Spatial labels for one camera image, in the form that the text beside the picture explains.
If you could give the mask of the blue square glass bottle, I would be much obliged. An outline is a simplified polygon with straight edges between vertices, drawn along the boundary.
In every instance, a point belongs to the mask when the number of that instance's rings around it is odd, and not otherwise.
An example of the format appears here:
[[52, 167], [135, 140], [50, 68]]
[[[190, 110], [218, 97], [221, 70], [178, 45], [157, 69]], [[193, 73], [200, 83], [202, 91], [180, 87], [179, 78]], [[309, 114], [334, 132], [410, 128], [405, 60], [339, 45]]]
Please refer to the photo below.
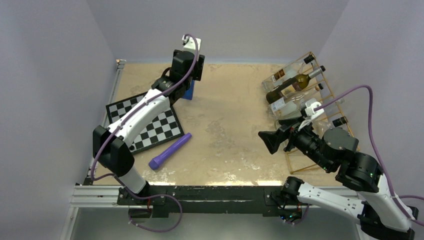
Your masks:
[[191, 101], [194, 96], [194, 88], [195, 88], [195, 80], [192, 80], [189, 89], [185, 91], [182, 98], [185, 100]]

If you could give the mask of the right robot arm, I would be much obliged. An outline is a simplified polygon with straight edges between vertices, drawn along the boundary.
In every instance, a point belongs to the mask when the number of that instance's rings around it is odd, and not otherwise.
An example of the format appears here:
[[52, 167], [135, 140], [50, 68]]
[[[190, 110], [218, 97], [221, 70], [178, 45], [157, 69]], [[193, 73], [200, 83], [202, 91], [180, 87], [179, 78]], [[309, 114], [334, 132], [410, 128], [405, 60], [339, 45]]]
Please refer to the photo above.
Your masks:
[[282, 120], [275, 131], [260, 131], [258, 136], [274, 154], [283, 142], [285, 151], [298, 149], [335, 180], [355, 191], [362, 199], [331, 193], [289, 176], [280, 191], [280, 208], [286, 205], [315, 205], [339, 214], [378, 240], [412, 240], [412, 222], [418, 216], [416, 207], [407, 206], [391, 195], [383, 167], [371, 155], [357, 150], [359, 141], [340, 127], [330, 128], [323, 136], [311, 124], [302, 125], [300, 118]]

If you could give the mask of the clear round short bottle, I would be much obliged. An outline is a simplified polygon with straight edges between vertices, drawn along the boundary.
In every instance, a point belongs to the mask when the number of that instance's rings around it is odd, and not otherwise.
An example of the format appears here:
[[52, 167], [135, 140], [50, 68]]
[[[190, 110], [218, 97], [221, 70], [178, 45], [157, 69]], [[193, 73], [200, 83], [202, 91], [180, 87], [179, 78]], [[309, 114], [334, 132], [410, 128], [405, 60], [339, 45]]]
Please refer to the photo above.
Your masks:
[[323, 85], [319, 83], [309, 90], [290, 92], [287, 96], [269, 104], [268, 109], [279, 120], [294, 118], [300, 114], [302, 104], [309, 100], [315, 102], [314, 96], [323, 89]]

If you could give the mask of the dark green wine bottle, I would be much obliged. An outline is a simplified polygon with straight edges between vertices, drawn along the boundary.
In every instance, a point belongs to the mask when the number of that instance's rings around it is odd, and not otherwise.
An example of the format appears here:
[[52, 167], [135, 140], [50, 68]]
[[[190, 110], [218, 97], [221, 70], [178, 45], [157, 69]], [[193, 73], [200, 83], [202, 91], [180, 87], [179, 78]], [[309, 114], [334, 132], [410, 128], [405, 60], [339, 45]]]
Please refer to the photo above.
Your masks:
[[300, 73], [294, 77], [287, 79], [282, 84], [278, 85], [266, 94], [265, 98], [267, 100], [267, 103], [272, 104], [275, 101], [283, 98], [283, 90], [288, 88], [289, 86], [292, 86], [297, 92], [304, 90], [309, 85], [311, 79], [315, 78], [317, 75], [322, 74], [325, 70], [326, 68], [321, 65], [309, 74]]

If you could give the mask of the clear square black-label bottle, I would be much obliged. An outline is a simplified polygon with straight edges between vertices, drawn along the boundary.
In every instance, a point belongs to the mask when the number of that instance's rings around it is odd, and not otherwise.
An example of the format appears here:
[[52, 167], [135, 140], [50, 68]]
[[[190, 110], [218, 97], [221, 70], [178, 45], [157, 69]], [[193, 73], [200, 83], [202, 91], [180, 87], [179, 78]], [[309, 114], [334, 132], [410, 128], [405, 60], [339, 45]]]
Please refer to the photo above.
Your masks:
[[348, 119], [342, 116], [331, 121], [316, 120], [312, 123], [312, 127], [319, 138], [322, 138], [327, 130], [346, 125], [348, 122]]

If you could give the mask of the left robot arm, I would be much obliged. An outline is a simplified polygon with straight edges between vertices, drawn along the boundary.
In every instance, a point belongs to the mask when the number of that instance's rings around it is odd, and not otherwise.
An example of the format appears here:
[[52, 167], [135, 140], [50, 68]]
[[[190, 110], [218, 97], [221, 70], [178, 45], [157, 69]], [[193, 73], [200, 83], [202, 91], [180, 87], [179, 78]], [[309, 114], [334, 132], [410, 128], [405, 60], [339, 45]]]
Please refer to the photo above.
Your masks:
[[108, 127], [99, 125], [93, 130], [94, 164], [110, 170], [138, 205], [148, 201], [150, 185], [136, 169], [130, 146], [148, 124], [184, 96], [193, 81], [201, 80], [204, 61], [202, 54], [175, 50], [171, 66], [131, 110]]

